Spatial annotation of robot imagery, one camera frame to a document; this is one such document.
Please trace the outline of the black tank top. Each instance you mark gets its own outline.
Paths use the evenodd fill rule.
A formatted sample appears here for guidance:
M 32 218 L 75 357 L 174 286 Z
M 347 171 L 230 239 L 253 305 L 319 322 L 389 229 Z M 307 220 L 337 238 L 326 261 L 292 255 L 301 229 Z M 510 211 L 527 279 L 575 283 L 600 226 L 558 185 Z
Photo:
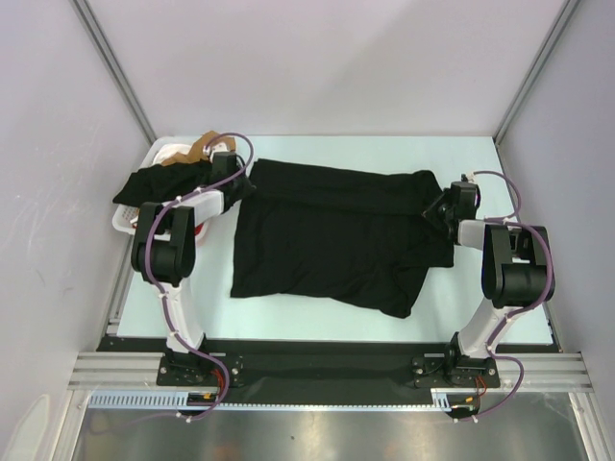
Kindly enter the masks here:
M 442 193 L 431 171 L 382 175 L 258 160 L 242 200 L 231 295 L 329 298 L 406 318 L 428 271 L 454 245 L 423 212 Z

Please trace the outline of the black garment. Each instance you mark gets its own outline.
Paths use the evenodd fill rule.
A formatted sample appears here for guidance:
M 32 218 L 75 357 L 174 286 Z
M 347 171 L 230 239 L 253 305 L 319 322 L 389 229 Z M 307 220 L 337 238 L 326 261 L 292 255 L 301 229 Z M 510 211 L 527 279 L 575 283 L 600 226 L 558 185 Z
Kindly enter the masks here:
M 212 164 L 206 160 L 194 163 L 155 164 L 138 169 L 113 197 L 117 205 L 140 207 L 143 203 L 162 203 L 208 185 Z

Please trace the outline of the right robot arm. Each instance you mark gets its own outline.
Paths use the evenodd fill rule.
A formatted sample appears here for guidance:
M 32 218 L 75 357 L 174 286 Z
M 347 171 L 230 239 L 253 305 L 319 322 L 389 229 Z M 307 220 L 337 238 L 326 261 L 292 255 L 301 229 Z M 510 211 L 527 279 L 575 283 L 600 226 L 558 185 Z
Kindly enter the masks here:
M 481 252 L 483 300 L 470 322 L 447 346 L 443 373 L 465 385 L 487 373 L 504 334 L 521 316 L 554 294 L 554 263 L 547 230 L 514 222 L 510 215 L 477 218 L 480 187 L 463 175 L 423 212 L 427 222 L 457 246 Z

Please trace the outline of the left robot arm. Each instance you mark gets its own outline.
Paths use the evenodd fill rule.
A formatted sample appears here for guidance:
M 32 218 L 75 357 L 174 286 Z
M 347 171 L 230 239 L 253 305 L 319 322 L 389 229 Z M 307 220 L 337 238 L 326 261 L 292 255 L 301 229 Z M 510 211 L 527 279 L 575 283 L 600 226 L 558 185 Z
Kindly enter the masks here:
M 211 183 L 168 204 L 145 203 L 131 253 L 133 269 L 157 292 L 166 323 L 166 348 L 183 353 L 179 372 L 189 382 L 206 381 L 211 359 L 200 349 L 205 333 L 192 300 L 190 276 L 196 265 L 199 225 L 225 214 L 255 188 L 246 176 L 247 164 L 235 152 L 212 155 Z

